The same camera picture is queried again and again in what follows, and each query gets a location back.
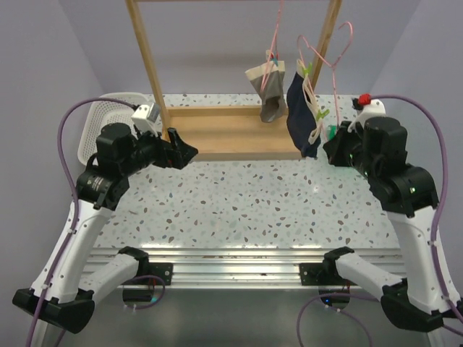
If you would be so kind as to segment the navy blue underwear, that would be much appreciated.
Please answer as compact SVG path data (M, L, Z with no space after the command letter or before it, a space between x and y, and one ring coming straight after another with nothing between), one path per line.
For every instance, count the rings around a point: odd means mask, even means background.
M315 130L316 123L312 111L305 102L306 92L302 89L304 79L299 73L294 74L291 85L286 94L288 116L286 127L294 146L303 158L316 158L321 144L317 137L313 144L309 143L310 133Z

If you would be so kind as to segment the pink wire hanger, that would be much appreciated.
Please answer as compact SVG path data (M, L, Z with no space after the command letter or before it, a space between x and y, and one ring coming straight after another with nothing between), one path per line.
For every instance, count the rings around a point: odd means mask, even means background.
M335 105L335 111L336 111L336 125L337 126L340 125L340 115L339 115L339 106L338 106L338 103L337 103L336 68L337 68L338 63L341 61L341 58L346 53L347 49L350 47L350 45L351 45L351 43L353 41L353 37L354 37L354 28L353 28L352 23L350 21L346 21L346 22L342 23L339 26L339 30L342 29L344 26L347 26L349 28L349 42L344 47L344 50L339 54L339 56L337 57L337 59L335 60L334 63L330 63L330 62L326 61L325 58L322 57L321 54L313 46L311 46L308 43L308 41L307 41L307 39L306 39L306 37L304 35L299 35L297 37L297 49L298 49L299 54L300 54L300 58L297 60L297 62L299 60L301 60L303 63L305 63L304 58L303 58L303 54L302 54L302 50L300 48L300 40L303 39L303 41L305 42L305 45L307 46L307 48L310 49L311 51L313 51L315 53L315 56L320 58L322 60L322 62L331 69L331 72L332 72L332 87L333 87L333 93L334 93L334 97L335 97L334 105ZM310 81L309 76L306 77L306 78L302 78L302 87L301 87L302 95L304 97L305 104L308 107L308 109L312 112L313 120L315 121L315 129L310 132L309 137L308 137L308 142L311 145L314 144L315 141L320 137L320 133L323 130L323 119L320 120L320 121L316 121L316 114L317 114L318 110L320 109L320 107L319 107L318 102L317 102L316 97L315 97L314 87L315 87L315 83Z

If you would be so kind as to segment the green clothespin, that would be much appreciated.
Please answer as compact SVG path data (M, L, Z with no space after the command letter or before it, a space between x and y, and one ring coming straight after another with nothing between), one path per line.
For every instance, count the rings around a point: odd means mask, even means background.
M324 110L319 109L316 114L316 121L320 121L324 119L329 113L330 113L329 109L324 109Z
M310 76L310 74L312 72L312 68L313 68L312 63L309 63L309 65L306 67L305 64L301 60L299 60L297 62L297 73L302 78L306 78L306 77Z

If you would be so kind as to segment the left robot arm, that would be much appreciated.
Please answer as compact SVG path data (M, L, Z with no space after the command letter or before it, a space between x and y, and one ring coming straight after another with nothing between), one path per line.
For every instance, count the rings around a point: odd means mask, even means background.
M150 131L134 136L123 123L105 126L96 152L77 179L77 199L59 241L42 273L29 288L19 289L12 303L32 316L70 333L84 329L102 299L123 283L140 284L154 276L148 254L124 247L112 261L84 278L82 272L102 228L129 189L131 175L153 165L183 169L198 154L176 129L163 140Z

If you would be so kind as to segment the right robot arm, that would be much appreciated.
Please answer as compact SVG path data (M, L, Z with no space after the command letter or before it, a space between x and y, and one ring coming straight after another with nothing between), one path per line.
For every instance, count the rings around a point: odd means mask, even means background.
M443 255L441 245L431 241L438 207L434 180L424 168L407 163L407 130L396 119L377 116L354 130L349 126L343 121L323 149L331 165L355 168L367 179L399 240L406 275L388 273L341 247L325 254L323 277L329 283L346 279L362 287L399 329L434 331L443 327L444 318L456 316L453 307L462 309L447 267L441 266L449 290L444 294L434 266L431 248Z

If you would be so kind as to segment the grey beige underwear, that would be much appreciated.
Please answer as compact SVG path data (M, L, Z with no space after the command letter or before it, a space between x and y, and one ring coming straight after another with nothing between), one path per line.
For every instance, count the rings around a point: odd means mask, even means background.
M245 75L261 99L260 120L271 123L282 117L286 111L283 91L285 63L278 61L275 64L271 61L269 73L264 74L265 71L266 63L248 69Z

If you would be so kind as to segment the pink hanger on rack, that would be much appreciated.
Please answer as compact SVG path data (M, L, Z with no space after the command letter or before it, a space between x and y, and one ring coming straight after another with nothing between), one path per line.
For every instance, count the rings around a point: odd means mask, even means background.
M263 79L262 79L262 82L261 82L261 86L260 86L260 91L263 92L265 90L265 87L266 87L266 84L267 84L267 81L268 81L268 74L271 70L271 59L272 58L278 58L278 48L277 48L277 45L278 45L278 34L279 34L279 26L280 26L280 23L281 23L281 17L282 17L282 12L283 12L283 8L284 8L284 0L280 0L279 1L279 10L278 10L278 13L277 13L277 18L276 18L276 25L275 25L275 30L274 30L274 34L273 34L273 38L272 38L272 41L271 41L271 47L270 47L270 53L268 55L268 58L267 58L267 62L266 62L266 65L265 65L265 70L264 70L264 74L263 74Z

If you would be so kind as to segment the green plastic bin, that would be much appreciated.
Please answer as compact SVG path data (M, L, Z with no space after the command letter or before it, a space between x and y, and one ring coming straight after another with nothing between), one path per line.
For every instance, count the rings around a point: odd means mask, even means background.
M331 141L336 136L336 133L337 133L337 126L334 124L329 125L327 128L327 140Z

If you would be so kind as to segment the wooden clothes rack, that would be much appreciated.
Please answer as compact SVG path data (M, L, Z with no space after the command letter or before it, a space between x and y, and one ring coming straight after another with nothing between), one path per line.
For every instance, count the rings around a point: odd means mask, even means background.
M286 127L286 117L263 123L258 106L166 107L156 65L137 1L126 2L146 74L161 107L162 138L173 127L199 150L198 160L288 160L301 158Z

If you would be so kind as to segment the white plastic basket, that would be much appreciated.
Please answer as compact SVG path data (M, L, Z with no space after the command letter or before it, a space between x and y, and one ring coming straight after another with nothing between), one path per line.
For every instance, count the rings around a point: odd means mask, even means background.
M111 98L122 100L133 105L151 104L149 98L142 93L108 93L101 96L102 98ZM81 164L87 164L88 159L96 152L96 138L101 133L103 127L112 123L127 124L133 134L133 122L131 115L134 111L120 103L99 101L91 104L85 125L80 138L77 157Z

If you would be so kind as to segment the aluminium rail base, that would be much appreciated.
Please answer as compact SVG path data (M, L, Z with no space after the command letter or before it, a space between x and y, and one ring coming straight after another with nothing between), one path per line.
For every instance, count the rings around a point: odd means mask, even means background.
M296 289L299 264L321 262L327 249L143 249L173 265L172 289Z

